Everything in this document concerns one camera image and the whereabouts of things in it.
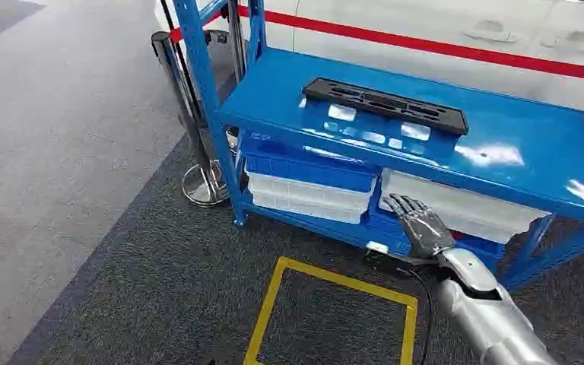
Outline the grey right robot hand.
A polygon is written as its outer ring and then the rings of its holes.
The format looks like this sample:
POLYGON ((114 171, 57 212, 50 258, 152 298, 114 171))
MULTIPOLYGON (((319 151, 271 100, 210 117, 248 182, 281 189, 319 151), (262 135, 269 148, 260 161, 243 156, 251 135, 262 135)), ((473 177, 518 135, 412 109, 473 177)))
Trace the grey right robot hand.
POLYGON ((410 256, 429 259, 455 246, 455 240, 440 217, 422 201, 391 193, 384 197, 411 244, 410 256))

